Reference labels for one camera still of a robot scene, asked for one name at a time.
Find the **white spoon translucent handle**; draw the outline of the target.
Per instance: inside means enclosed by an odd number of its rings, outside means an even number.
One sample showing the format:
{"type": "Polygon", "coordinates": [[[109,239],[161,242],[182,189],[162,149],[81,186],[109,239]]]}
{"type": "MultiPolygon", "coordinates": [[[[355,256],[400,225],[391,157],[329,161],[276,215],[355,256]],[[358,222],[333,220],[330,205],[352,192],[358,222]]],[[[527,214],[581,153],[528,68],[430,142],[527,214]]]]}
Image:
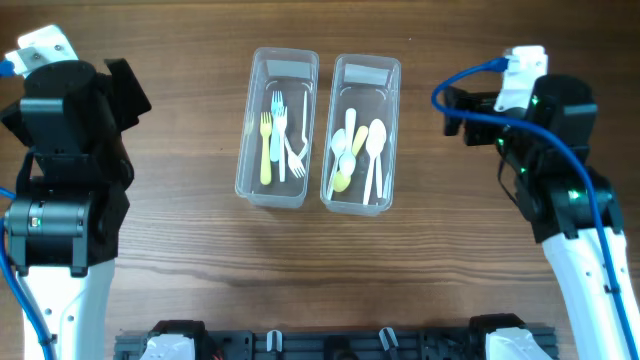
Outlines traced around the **white spoon translucent handle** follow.
{"type": "Polygon", "coordinates": [[[376,196],[382,201],[390,201],[392,198],[392,185],[394,179],[395,159],[391,151],[385,151],[376,159],[376,196]]]}

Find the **white plastic spoon long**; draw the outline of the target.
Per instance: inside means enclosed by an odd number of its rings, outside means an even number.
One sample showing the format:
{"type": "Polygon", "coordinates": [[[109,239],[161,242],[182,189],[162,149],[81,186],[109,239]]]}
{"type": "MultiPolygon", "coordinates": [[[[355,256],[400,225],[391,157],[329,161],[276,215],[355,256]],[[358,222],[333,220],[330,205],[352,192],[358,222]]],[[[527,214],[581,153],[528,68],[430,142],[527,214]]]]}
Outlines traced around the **white plastic spoon long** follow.
{"type": "Polygon", "coordinates": [[[333,192],[334,192],[334,188],[333,188],[333,183],[334,183],[334,177],[335,174],[337,172],[338,169],[338,165],[339,165],[339,159],[342,156],[342,154],[344,153],[345,150],[345,146],[346,146],[346,131],[344,128],[339,128],[333,135],[332,139],[331,139],[331,150],[333,152],[334,155],[334,160],[333,160],[333,166],[332,166],[332,170],[330,173],[330,177],[329,177],[329,183],[328,183],[328,188],[327,188],[327,198],[331,199],[333,192]]]}

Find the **yellow plastic spoon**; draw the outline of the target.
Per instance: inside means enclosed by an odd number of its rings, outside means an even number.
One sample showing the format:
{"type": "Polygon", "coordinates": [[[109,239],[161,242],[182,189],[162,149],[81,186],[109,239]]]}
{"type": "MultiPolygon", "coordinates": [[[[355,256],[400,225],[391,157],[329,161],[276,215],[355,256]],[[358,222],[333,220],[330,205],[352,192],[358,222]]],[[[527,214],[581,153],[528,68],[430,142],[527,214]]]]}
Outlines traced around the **yellow plastic spoon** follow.
{"type": "Polygon", "coordinates": [[[344,151],[338,159],[339,169],[331,181],[333,191],[343,192],[350,185],[351,176],[355,171],[355,156],[364,145],[368,132],[367,126],[360,126],[356,132],[355,139],[351,142],[345,142],[344,151]]]}

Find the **white plastic fork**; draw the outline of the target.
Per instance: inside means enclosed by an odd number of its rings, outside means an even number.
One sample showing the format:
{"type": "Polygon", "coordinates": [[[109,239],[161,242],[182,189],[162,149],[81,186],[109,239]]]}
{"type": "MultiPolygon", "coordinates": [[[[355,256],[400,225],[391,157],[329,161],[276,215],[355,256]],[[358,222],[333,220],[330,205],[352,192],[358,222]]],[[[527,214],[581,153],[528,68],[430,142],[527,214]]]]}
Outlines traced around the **white plastic fork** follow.
{"type": "Polygon", "coordinates": [[[298,157],[298,155],[292,150],[287,137],[284,137],[284,145],[288,155],[287,163],[292,174],[296,178],[304,178],[306,175],[305,167],[302,161],[300,160],[300,158],[298,157]]]}
{"type": "Polygon", "coordinates": [[[285,145],[284,145],[284,137],[287,126],[287,116],[286,116],[286,107],[280,106],[275,115],[275,122],[277,131],[279,134],[279,142],[280,142],[280,155],[279,155],[279,180],[284,182],[286,179],[286,171],[285,171],[285,145]]]}
{"type": "Polygon", "coordinates": [[[304,92],[303,96],[303,113],[302,113],[302,130],[301,130],[301,140],[303,143],[303,148],[298,154],[298,158],[303,160],[308,152],[308,138],[307,138],[307,116],[308,116],[308,91],[304,92]]]}

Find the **light blue plastic fork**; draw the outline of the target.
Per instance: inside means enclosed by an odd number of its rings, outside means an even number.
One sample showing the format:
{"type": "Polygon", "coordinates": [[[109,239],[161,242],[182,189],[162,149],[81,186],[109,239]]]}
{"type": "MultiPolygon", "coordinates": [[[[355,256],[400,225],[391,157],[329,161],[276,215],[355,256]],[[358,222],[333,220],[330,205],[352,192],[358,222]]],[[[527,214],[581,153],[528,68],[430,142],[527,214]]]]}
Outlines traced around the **light blue plastic fork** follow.
{"type": "Polygon", "coordinates": [[[280,155],[280,133],[278,120],[284,113],[284,100],[281,91],[276,90],[272,93],[271,99],[271,115],[273,118],[273,127],[270,140],[270,160],[279,163],[280,155]]]}

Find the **yellow plastic fork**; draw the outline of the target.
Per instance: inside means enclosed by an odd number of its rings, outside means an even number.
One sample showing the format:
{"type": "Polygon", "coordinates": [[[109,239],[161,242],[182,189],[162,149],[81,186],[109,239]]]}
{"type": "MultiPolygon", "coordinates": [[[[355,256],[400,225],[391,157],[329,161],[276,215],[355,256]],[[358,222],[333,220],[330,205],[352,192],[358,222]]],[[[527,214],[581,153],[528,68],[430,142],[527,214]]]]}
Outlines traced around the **yellow plastic fork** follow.
{"type": "Polygon", "coordinates": [[[269,141],[272,133],[272,115],[269,112],[260,114],[260,135],[262,137],[260,182],[269,185],[272,181],[269,141]]]}

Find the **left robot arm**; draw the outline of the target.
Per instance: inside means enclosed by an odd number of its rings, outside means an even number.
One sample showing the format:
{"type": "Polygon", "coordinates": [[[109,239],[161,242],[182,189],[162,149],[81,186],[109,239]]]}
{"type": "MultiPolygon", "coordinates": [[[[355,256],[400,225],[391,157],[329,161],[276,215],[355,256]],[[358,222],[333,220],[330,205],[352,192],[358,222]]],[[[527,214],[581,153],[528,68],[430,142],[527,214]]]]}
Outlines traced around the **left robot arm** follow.
{"type": "Polygon", "coordinates": [[[23,311],[28,359],[100,359],[134,168],[122,141],[150,102],[129,63],[78,58],[48,25],[1,65],[24,93],[1,113],[26,154],[1,221],[1,270],[23,311]]]}

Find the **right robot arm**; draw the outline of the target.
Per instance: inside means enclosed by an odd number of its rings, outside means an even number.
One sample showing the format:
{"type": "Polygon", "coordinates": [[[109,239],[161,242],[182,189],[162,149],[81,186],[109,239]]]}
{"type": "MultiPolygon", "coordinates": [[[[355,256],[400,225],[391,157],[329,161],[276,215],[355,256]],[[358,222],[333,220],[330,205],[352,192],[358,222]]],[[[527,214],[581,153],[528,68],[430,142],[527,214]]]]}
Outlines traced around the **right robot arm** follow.
{"type": "Polygon", "coordinates": [[[553,269],[579,356],[638,358],[639,309],[621,209],[609,180],[586,164],[597,115],[590,87],[572,76],[544,75],[519,118],[492,110],[497,98],[452,81],[432,95],[446,135],[462,132],[469,146],[495,145],[499,165],[514,170],[509,197],[553,269]]]}

